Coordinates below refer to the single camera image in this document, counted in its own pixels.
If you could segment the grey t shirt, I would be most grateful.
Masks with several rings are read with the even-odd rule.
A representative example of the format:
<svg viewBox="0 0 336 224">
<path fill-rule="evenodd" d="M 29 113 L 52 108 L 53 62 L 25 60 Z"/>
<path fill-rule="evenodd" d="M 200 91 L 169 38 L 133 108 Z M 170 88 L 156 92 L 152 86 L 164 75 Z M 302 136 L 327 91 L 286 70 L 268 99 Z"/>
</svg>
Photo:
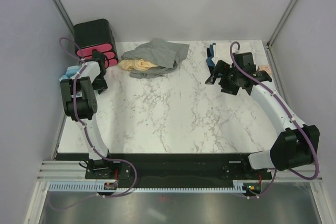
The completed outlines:
<svg viewBox="0 0 336 224">
<path fill-rule="evenodd" d="M 125 52 L 121 61 L 143 59 L 157 65 L 157 67 L 147 71 L 128 71 L 132 78 L 151 79 L 161 77 L 177 69 L 178 65 L 187 58 L 189 47 L 188 44 L 168 42 L 156 38 Z"/>
</svg>

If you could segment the yellow t shirt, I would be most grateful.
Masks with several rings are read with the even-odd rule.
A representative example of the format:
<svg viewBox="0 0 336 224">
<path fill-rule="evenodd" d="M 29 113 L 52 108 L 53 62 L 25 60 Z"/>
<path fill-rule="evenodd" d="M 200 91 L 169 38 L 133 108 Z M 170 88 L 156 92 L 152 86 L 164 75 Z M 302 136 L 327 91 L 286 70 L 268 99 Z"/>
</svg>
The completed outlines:
<svg viewBox="0 0 336 224">
<path fill-rule="evenodd" d="M 149 61 L 143 59 L 133 59 L 133 60 L 122 60 L 118 64 L 119 68 L 126 71 L 147 71 L 151 68 L 158 67 L 156 64 L 153 64 Z"/>
</svg>

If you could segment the light blue headphones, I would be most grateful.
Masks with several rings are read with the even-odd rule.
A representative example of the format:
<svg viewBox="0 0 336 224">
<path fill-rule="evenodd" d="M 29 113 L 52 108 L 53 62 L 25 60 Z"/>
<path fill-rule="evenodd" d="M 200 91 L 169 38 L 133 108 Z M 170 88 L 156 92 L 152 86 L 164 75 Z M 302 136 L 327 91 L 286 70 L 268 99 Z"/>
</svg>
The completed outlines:
<svg viewBox="0 0 336 224">
<path fill-rule="evenodd" d="M 76 75 L 76 73 L 80 70 L 80 66 L 70 66 L 67 68 L 65 74 L 59 78 L 59 81 L 70 79 Z"/>
</svg>

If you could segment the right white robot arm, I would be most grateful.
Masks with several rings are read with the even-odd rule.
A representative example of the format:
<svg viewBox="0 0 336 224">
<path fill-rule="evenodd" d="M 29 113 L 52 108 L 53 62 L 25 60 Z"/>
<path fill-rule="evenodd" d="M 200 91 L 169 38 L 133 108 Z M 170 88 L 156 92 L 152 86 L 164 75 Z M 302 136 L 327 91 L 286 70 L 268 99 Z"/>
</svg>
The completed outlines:
<svg viewBox="0 0 336 224">
<path fill-rule="evenodd" d="M 240 166 L 241 174 L 251 179 L 260 169 L 283 171 L 314 163 L 320 137 L 318 128 L 296 117 L 277 94 L 271 76 L 256 68 L 252 53 L 235 54 L 234 59 L 231 64 L 219 60 L 205 83 L 214 84 L 220 78 L 223 93 L 237 95 L 240 89 L 245 90 L 262 107 L 277 133 L 270 150 L 249 154 L 248 161 Z"/>
</svg>

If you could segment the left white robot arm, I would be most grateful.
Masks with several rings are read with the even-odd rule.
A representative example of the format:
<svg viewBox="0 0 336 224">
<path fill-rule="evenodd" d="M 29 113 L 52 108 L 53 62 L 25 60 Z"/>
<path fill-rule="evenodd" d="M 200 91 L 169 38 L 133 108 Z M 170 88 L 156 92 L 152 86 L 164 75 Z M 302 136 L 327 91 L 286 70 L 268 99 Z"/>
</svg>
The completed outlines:
<svg viewBox="0 0 336 224">
<path fill-rule="evenodd" d="M 108 88 L 105 74 L 105 55 L 94 50 L 90 59 L 79 66 L 68 67 L 60 78 L 64 112 L 78 125 L 88 148 L 86 179 L 108 179 L 115 173 L 115 165 L 106 160 L 109 149 L 102 140 L 96 119 L 95 92 L 101 94 Z"/>
</svg>

